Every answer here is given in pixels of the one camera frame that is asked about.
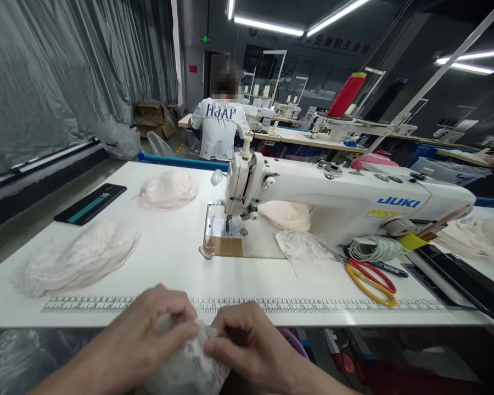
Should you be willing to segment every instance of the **red thread spool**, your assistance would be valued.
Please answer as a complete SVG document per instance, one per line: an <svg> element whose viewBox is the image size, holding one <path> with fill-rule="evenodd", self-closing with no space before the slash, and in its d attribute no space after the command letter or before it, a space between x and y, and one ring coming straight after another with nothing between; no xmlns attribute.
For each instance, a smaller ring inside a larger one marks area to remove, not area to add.
<svg viewBox="0 0 494 395"><path fill-rule="evenodd" d="M327 115L342 118L351 103L353 103L353 99L355 99L365 79L366 73L353 73L342 87Z"/></svg>

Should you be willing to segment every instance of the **person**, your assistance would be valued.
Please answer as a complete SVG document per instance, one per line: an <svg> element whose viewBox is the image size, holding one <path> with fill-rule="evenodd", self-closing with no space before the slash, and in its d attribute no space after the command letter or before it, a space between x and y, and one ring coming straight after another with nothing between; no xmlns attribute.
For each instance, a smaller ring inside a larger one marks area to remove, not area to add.
<svg viewBox="0 0 494 395"><path fill-rule="evenodd" d="M160 336L155 325L158 316L166 313L180 316L183 324ZM149 289L31 394L123 394L196 336L196 318L184 292L161 284ZM299 355L256 302L221 308L212 325L218 332L226 332L228 338L210 338L205 353L263 391L288 395L355 393Z"/></svg>
<svg viewBox="0 0 494 395"><path fill-rule="evenodd" d="M200 159L230 162L236 131L243 139L249 125L243 107L235 103L238 84L232 71L222 73L214 90L213 97L203 99L194 110L189 128L203 126Z"/></svg>

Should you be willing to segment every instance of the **black hair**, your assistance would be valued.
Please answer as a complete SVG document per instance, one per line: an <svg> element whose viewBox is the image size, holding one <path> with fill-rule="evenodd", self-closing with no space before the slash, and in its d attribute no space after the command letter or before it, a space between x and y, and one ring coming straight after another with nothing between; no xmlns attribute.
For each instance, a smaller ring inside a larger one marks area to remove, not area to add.
<svg viewBox="0 0 494 395"><path fill-rule="evenodd" d="M238 93L238 84L233 71L226 70L221 73L220 79L214 85L214 93L234 96Z"/></svg>

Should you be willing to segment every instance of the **white t-shirt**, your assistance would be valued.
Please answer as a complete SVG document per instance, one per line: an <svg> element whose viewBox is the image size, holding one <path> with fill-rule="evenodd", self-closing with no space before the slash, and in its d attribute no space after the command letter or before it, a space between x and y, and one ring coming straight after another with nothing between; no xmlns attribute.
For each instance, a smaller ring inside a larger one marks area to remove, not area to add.
<svg viewBox="0 0 494 395"><path fill-rule="evenodd" d="M190 117L192 127L201 134L200 157L230 161L234 154L234 135L236 131L241 139L249 131L245 110L239 103L206 98L198 104Z"/></svg>

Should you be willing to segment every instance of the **pink fabric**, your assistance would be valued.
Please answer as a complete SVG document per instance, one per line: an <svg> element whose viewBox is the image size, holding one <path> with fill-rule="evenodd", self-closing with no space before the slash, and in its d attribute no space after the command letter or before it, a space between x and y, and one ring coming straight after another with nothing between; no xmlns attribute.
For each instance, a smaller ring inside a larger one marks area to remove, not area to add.
<svg viewBox="0 0 494 395"><path fill-rule="evenodd" d="M362 165L366 162L378 163L379 165L387 165L387 166L399 166L397 163L393 162L393 160L390 160L385 156L381 156L377 154L368 154L368 155L361 155L357 159L354 159L351 163L351 167L357 170L362 170Z"/></svg>

